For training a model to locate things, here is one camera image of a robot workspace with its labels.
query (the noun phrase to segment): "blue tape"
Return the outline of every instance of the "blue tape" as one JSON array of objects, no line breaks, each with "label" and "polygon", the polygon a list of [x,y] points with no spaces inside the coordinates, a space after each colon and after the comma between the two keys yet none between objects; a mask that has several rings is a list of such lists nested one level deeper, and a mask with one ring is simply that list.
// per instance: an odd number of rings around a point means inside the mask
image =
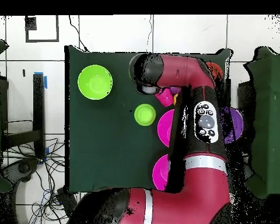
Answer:
[{"label": "blue tape", "polygon": [[44,88],[48,88],[48,83],[47,83],[47,76],[44,76]]},{"label": "blue tape", "polygon": [[[50,151],[49,151],[49,148],[46,148],[46,150],[45,150],[45,155],[47,155],[47,154],[49,154],[50,153]],[[43,159],[42,159],[44,162],[46,162],[47,161],[47,158],[46,157],[43,157]]]}]

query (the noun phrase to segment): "green cup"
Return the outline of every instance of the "green cup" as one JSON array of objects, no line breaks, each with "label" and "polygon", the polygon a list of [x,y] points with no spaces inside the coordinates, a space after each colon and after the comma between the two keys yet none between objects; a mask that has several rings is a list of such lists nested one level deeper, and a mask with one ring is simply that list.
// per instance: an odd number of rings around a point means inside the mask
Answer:
[{"label": "green cup", "polygon": [[139,125],[150,126],[156,119],[156,110],[149,104],[141,104],[136,108],[134,117]]},{"label": "green cup", "polygon": [[110,93],[112,84],[111,74],[100,65],[87,66],[78,78],[80,92],[90,100],[105,98]]}]

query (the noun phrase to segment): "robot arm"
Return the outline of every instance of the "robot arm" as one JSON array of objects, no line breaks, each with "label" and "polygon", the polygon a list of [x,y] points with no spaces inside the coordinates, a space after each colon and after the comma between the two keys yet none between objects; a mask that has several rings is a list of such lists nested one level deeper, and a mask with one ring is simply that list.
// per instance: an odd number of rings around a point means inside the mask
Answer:
[{"label": "robot arm", "polygon": [[[178,193],[144,188],[93,193],[82,199],[68,224],[210,224],[229,205],[225,149],[211,73],[197,58],[138,54],[130,62],[129,74],[141,93],[154,94],[169,86],[183,87],[182,92],[188,93],[189,97],[181,97],[188,113],[174,112],[186,130],[182,132],[186,142],[175,141],[169,161],[172,170],[183,166],[184,187]],[[178,150],[185,150],[183,157],[176,155]],[[175,183],[171,171],[166,190],[170,183]],[[93,209],[88,208],[90,204],[95,204]],[[83,209],[88,213],[82,218]]]}]

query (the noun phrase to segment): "silver stripe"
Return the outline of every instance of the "silver stripe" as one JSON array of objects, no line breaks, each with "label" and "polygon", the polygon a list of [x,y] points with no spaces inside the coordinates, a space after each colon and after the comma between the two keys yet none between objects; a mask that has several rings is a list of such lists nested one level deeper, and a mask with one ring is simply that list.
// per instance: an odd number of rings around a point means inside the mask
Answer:
[{"label": "silver stripe", "polygon": [[152,224],[152,194],[149,190],[145,192],[145,215],[143,224]]},{"label": "silver stripe", "polygon": [[210,169],[218,169],[227,174],[225,162],[214,156],[197,155],[185,159],[185,169],[193,169],[196,167],[208,167]]}]

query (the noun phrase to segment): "tabletop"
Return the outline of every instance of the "tabletop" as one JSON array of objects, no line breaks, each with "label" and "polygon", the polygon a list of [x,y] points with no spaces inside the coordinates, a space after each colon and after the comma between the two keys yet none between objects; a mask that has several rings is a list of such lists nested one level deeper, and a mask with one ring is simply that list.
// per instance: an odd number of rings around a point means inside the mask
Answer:
[{"label": "tabletop", "polygon": [[[69,191],[91,192],[103,187],[155,189],[152,169],[168,153],[158,137],[157,125],[174,106],[164,107],[154,95],[136,91],[128,68],[137,53],[86,53],[71,45],[65,47],[65,53],[66,63],[69,62]],[[231,52],[221,49],[216,54],[179,55],[214,62],[225,74]],[[113,78],[110,94],[101,100],[89,100],[78,89],[80,72],[94,64],[105,67]],[[148,127],[134,119],[136,107],[143,103],[156,110],[156,120]]]}]

